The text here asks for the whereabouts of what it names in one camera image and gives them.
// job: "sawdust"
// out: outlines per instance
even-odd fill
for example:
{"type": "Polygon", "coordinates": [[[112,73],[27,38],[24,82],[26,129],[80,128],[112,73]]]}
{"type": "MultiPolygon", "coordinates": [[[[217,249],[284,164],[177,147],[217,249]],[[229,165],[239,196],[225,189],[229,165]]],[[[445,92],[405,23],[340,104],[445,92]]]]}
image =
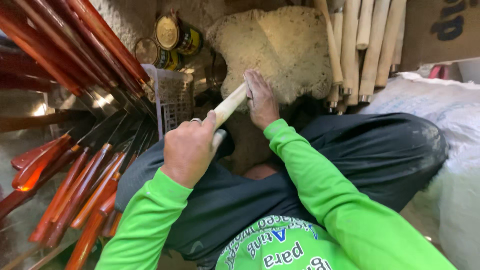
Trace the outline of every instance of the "sawdust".
{"type": "MultiPolygon", "coordinates": [[[[243,82],[243,71],[260,70],[277,100],[291,104],[304,94],[328,95],[332,71],[324,20],[299,6],[273,12],[251,10],[226,16],[207,32],[207,40],[228,65],[222,85],[226,98],[243,82]]],[[[238,111],[247,111],[246,104],[238,111]]]]}

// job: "cardboard box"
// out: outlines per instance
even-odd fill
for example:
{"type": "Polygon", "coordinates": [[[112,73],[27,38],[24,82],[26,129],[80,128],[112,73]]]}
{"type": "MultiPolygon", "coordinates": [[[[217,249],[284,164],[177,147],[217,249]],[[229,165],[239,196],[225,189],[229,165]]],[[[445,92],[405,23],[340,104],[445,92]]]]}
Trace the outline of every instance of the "cardboard box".
{"type": "Polygon", "coordinates": [[[409,0],[400,71],[480,57],[479,0],[409,0]]]}

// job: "hand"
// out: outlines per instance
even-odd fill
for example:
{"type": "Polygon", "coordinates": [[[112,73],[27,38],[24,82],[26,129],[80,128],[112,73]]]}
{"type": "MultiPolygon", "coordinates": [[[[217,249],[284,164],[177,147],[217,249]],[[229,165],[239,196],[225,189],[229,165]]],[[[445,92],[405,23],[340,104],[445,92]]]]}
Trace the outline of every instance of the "hand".
{"type": "Polygon", "coordinates": [[[247,105],[250,108],[252,122],[262,131],[271,123],[280,119],[278,102],[272,88],[259,71],[246,70],[243,74],[247,85],[247,105]]]}
{"type": "Polygon", "coordinates": [[[209,111],[203,124],[183,122],[165,135],[165,164],[160,170],[173,181],[193,188],[207,171],[216,149],[213,146],[216,115],[209,111]]]}

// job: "green long-sleeve shirt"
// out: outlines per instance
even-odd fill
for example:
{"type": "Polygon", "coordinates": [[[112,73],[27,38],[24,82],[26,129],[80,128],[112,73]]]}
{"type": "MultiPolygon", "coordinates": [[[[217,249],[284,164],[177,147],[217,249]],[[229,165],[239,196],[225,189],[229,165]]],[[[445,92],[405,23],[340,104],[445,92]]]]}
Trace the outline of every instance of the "green long-sleeve shirt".
{"type": "MultiPolygon", "coordinates": [[[[217,270],[455,269],[400,215],[360,193],[284,120],[264,134],[305,208],[326,230],[290,217],[266,217],[225,247],[217,270]]],[[[159,170],[128,204],[97,269],[156,269],[191,191],[159,170]]]]}

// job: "paint can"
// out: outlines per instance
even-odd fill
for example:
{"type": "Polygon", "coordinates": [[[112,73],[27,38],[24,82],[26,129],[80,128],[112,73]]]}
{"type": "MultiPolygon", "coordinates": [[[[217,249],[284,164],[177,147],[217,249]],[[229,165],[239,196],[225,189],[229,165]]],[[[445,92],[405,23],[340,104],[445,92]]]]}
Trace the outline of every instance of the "paint can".
{"type": "Polygon", "coordinates": [[[135,57],[140,64],[154,65],[159,69],[180,70],[182,58],[175,50],[168,51],[160,47],[152,38],[142,38],[135,45],[135,57]]]}
{"type": "Polygon", "coordinates": [[[204,44],[202,33],[176,16],[160,17],[155,25],[155,37],[162,49],[176,49],[189,56],[199,53],[204,44]]]}

